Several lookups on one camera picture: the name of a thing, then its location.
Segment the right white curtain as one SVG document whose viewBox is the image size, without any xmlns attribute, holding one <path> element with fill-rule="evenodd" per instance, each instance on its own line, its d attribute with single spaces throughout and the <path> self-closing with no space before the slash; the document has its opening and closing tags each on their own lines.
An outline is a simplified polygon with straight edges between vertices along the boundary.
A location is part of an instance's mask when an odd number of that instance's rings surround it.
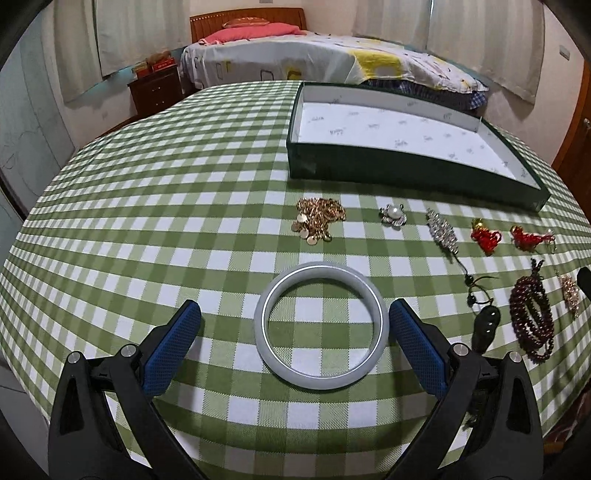
<svg viewBox="0 0 591 480">
<path fill-rule="evenodd" d="M 545 48 L 540 1 L 360 1 L 353 32 L 430 52 L 536 101 Z"/>
</svg>

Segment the rose gold rhinestone clip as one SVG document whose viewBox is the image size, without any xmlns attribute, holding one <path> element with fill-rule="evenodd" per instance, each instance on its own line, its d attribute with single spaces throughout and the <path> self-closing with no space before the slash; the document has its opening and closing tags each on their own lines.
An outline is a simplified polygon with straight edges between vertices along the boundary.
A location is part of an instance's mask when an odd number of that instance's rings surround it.
<svg viewBox="0 0 591 480">
<path fill-rule="evenodd" d="M 580 303 L 579 288 L 574 279 L 568 274 L 561 275 L 559 280 L 565 305 L 568 311 L 576 317 Z"/>
</svg>

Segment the grey sliding wardrobe door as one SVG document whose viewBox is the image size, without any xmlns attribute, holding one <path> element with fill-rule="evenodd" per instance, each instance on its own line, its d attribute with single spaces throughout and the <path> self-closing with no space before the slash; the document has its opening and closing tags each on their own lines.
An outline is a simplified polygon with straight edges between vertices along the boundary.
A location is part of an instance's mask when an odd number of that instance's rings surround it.
<svg viewBox="0 0 591 480">
<path fill-rule="evenodd" d="M 1 69 L 1 178 L 24 215 L 74 151 L 52 91 L 38 15 Z"/>
</svg>

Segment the pearl silver brooch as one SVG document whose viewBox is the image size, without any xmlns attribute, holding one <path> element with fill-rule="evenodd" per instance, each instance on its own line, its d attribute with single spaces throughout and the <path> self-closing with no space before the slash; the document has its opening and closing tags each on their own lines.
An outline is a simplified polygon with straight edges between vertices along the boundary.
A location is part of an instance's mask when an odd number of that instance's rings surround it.
<svg viewBox="0 0 591 480">
<path fill-rule="evenodd" d="M 393 228 L 401 228 L 408 221 L 403 204 L 388 204 L 386 207 L 381 208 L 380 219 L 384 225 L 391 226 Z"/>
</svg>

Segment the crystal rhinestone hair clip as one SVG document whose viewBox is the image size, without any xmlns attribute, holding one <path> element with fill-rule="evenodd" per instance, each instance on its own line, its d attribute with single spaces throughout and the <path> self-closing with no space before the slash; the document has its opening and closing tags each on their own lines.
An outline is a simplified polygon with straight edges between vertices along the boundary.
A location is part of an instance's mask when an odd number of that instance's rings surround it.
<svg viewBox="0 0 591 480">
<path fill-rule="evenodd" d="M 426 217 L 433 240 L 444 251 L 451 255 L 457 255 L 459 253 L 458 239 L 448 220 L 433 209 L 427 210 Z"/>
</svg>

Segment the pale grey jade bangle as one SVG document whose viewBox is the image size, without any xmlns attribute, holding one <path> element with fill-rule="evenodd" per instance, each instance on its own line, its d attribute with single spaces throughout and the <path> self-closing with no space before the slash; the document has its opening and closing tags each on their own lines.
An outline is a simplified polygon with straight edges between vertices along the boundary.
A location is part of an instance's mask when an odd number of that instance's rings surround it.
<svg viewBox="0 0 591 480">
<path fill-rule="evenodd" d="M 362 380 L 377 367 L 389 333 L 386 302 L 369 271 L 328 261 L 281 272 L 253 314 L 254 343 L 266 368 L 311 391 Z"/>
</svg>

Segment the dark green shallow box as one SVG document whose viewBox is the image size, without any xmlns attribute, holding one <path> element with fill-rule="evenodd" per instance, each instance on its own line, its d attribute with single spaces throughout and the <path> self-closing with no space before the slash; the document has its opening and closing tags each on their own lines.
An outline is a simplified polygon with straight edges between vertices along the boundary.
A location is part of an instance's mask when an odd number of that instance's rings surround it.
<svg viewBox="0 0 591 480">
<path fill-rule="evenodd" d="M 362 86 L 302 83 L 287 157 L 294 179 L 409 187 L 533 212 L 551 197 L 486 120 Z"/>
</svg>

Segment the green white checkered tablecloth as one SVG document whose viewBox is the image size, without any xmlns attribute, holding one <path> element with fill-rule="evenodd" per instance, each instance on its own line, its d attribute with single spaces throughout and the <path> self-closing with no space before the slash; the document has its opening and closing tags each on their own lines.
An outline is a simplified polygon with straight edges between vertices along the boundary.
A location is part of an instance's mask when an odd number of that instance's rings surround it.
<svg viewBox="0 0 591 480">
<path fill-rule="evenodd" d="M 360 382 L 295 389 L 254 344 L 259 295 L 283 270 L 313 261 L 367 269 L 386 300 L 406 299 L 452 342 L 474 315 L 462 272 L 484 279 L 502 311 L 531 258 L 504 239 L 492 256 L 471 238 L 482 218 L 508 234 L 552 232 L 540 251 L 555 320 L 549 360 L 530 365 L 544 430 L 590 378 L 590 303 L 576 317 L 559 276 L 590 262 L 590 225 L 533 152 L 551 197 L 526 213 L 408 188 L 294 182 L 287 131 L 297 83 L 226 85 L 100 138 L 78 152 L 31 210 L 1 271 L 1 350 L 35 410 L 48 418 L 68 353 L 116 353 L 167 322 L 186 300 L 202 312 L 197 341 L 155 405 L 213 479 L 374 479 L 396 462 L 435 400 L 397 345 Z M 401 228 L 380 209 L 403 204 Z M 451 255 L 426 213 L 448 220 Z"/>
</svg>

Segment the dark wooden nightstand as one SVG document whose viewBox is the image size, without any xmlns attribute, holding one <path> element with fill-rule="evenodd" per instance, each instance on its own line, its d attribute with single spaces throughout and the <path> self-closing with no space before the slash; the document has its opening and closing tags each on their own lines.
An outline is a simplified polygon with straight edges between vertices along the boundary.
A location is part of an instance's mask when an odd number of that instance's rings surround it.
<svg viewBox="0 0 591 480">
<path fill-rule="evenodd" d="M 159 113 L 183 99 L 175 65 L 133 80 L 128 84 L 136 114 L 145 118 Z"/>
</svg>

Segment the wooden headboard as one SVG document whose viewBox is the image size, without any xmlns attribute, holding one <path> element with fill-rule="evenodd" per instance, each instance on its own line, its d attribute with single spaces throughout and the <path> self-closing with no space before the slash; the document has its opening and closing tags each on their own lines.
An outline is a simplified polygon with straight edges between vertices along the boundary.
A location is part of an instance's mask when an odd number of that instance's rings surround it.
<svg viewBox="0 0 591 480">
<path fill-rule="evenodd" d="M 222 29 L 222 25 L 230 20 L 243 17 L 259 17 L 270 22 L 287 23 L 307 30 L 307 19 L 304 9 L 300 7 L 266 7 L 243 8 L 225 10 L 212 13 L 204 13 L 191 16 L 189 19 L 192 42 L 195 43 L 216 31 Z"/>
</svg>

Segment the red knot charm with pearls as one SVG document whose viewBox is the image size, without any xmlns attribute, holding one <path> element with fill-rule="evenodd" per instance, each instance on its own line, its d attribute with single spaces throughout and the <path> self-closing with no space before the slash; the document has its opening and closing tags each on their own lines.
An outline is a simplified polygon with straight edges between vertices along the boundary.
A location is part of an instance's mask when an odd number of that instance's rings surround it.
<svg viewBox="0 0 591 480">
<path fill-rule="evenodd" d="M 555 242 L 555 236 L 552 233 L 528 233 L 518 225 L 511 227 L 510 234 L 514 245 L 525 252 L 533 252 L 540 244 L 553 244 Z"/>
</svg>

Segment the red boxes on nightstand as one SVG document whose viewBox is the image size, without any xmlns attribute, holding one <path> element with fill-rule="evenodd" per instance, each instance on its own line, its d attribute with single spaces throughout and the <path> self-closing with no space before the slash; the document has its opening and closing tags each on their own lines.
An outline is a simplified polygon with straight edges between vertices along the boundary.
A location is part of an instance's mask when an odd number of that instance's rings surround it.
<svg viewBox="0 0 591 480">
<path fill-rule="evenodd" d="M 176 64 L 170 51 L 165 50 L 147 57 L 132 67 L 132 72 L 136 79 L 151 75 L 155 72 L 168 68 Z"/>
</svg>

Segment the left white curtain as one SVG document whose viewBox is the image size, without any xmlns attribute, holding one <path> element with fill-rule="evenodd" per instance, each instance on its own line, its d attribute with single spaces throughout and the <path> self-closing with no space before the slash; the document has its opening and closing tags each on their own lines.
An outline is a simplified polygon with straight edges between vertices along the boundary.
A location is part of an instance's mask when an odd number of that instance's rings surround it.
<svg viewBox="0 0 591 480">
<path fill-rule="evenodd" d="M 104 78 L 190 40 L 188 1 L 55 1 L 54 44 L 69 103 Z"/>
</svg>

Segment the white wall switch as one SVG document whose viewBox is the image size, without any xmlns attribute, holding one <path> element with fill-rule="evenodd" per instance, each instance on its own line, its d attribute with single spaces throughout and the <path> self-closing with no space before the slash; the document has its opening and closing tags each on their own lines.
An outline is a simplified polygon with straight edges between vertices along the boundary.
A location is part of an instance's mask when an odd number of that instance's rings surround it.
<svg viewBox="0 0 591 480">
<path fill-rule="evenodd" d="M 567 61 L 570 60 L 570 56 L 571 56 L 570 51 L 565 46 L 563 46 L 563 45 L 559 46 L 559 54 Z"/>
</svg>

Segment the red knot charm gold bell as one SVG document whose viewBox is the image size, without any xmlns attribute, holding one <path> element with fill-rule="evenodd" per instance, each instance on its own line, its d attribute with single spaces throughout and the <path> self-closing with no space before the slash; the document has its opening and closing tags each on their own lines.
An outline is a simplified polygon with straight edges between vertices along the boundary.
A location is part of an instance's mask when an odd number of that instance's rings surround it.
<svg viewBox="0 0 591 480">
<path fill-rule="evenodd" d="M 486 256 L 491 256 L 501 243 L 503 236 L 500 231 L 489 229 L 482 218 L 475 218 L 472 221 L 471 238 Z"/>
</svg>

